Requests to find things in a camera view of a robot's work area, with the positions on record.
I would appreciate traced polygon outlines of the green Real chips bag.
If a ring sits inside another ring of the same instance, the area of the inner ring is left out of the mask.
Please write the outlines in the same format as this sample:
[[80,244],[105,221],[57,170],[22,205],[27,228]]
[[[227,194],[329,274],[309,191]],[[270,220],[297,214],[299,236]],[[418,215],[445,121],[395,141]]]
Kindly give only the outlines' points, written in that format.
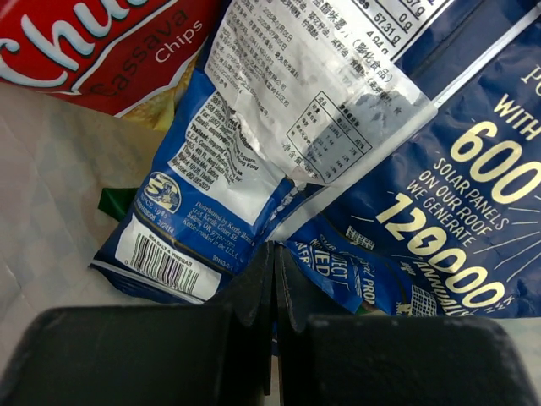
[[136,188],[103,188],[98,209],[120,222],[127,215],[136,193]]

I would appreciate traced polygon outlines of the red Chuba chips bag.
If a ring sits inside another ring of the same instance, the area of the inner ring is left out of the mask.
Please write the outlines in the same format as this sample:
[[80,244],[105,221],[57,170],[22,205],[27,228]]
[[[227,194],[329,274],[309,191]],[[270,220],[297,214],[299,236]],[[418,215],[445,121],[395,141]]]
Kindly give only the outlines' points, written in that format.
[[1,3],[1,80],[166,131],[220,1]]

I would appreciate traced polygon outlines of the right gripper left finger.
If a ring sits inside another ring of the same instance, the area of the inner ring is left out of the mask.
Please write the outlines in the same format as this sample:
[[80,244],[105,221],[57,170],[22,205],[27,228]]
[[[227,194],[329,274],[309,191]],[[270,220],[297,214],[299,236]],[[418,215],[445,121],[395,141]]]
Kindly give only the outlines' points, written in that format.
[[26,329],[4,405],[261,405],[271,391],[274,248],[205,304],[64,307]]

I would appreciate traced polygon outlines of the checkered paper bag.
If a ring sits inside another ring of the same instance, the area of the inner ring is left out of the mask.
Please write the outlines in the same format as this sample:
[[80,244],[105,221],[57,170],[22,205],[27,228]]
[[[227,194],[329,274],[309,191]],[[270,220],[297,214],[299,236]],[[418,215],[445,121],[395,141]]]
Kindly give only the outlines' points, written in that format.
[[116,226],[107,186],[146,175],[161,136],[10,85],[1,88],[1,378],[41,313],[158,305],[117,291],[90,260]]

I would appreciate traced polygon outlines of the blue snack packet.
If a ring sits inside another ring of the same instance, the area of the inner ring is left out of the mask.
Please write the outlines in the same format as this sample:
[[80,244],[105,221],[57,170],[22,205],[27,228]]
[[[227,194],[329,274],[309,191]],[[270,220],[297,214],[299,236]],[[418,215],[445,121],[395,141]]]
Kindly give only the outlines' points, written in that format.
[[283,246],[343,308],[540,313],[537,1],[225,1],[91,266],[201,304]]

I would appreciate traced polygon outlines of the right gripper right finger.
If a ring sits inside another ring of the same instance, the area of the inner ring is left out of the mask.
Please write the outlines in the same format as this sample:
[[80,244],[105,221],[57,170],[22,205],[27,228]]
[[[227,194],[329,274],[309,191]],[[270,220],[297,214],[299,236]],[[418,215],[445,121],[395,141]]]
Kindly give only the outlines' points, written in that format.
[[351,315],[275,248],[285,405],[537,405],[540,322]]

